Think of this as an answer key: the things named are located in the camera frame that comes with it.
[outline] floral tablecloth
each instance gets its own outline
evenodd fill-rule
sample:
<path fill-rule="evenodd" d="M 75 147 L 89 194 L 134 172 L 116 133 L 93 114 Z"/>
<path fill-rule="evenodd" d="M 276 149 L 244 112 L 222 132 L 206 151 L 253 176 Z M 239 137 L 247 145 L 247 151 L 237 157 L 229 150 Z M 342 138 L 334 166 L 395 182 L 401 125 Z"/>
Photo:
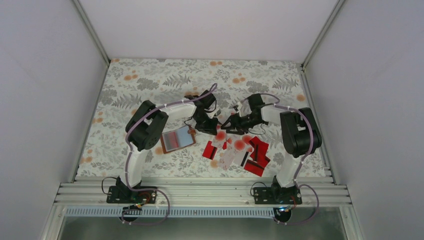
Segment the floral tablecloth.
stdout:
<path fill-rule="evenodd" d="M 285 106 L 308 106 L 294 62 L 113 59 L 101 90 L 77 176 L 117 176 L 123 171 L 129 150 L 125 143 L 125 126 L 142 101 L 150 100 L 157 105 L 170 103 L 185 95 L 199 95 L 213 83 L 218 84 L 213 94 L 222 111 L 219 116 L 221 122 L 231 114 L 232 106 L 254 93 L 274 94 Z M 269 96 L 263 96 L 263 99 L 268 103 L 274 101 Z M 184 120 L 167 123 L 165 131 L 184 126 Z M 280 127 L 270 124 L 263 125 L 263 129 L 257 126 L 251 131 L 261 134 L 257 136 L 269 144 L 266 155 L 271 161 L 263 177 L 272 177 L 280 170 L 285 156 Z M 207 142 L 213 136 L 197 133 L 195 138 L 196 144 L 168 154 L 163 153 L 159 141 L 149 150 L 141 174 L 144 177 L 256 176 L 235 164 L 228 170 L 220 168 L 218 160 L 224 154 L 222 149 L 218 150 L 214 160 L 202 157 Z M 325 176 L 319 151 L 306 159 L 300 176 Z"/>

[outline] gray wall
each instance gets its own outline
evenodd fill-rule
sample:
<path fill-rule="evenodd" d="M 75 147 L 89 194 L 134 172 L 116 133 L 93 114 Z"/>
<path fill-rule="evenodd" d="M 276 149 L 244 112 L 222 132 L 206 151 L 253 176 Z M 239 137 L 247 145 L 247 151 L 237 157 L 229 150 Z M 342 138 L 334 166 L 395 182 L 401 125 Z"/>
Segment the gray wall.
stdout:
<path fill-rule="evenodd" d="M 368 240 L 422 239 L 424 2 L 348 0 L 307 69 Z"/>
<path fill-rule="evenodd" d="M 38 239 L 106 65 L 70 0 L 3 0 L 0 18 L 1 239 Z"/>

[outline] white wall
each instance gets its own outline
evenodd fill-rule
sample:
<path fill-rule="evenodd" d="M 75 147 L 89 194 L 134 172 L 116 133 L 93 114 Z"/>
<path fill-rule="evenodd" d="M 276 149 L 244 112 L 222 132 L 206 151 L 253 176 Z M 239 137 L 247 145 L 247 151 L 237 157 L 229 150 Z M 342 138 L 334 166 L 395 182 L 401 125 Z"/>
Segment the white wall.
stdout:
<path fill-rule="evenodd" d="M 1 239 L 39 239 L 106 65 L 70 0 L 3 0 L 0 18 Z"/>
<path fill-rule="evenodd" d="M 109 57 L 302 62 L 337 0 L 80 0 Z"/>
<path fill-rule="evenodd" d="M 424 2 L 348 0 L 306 67 L 368 240 L 424 236 Z"/>

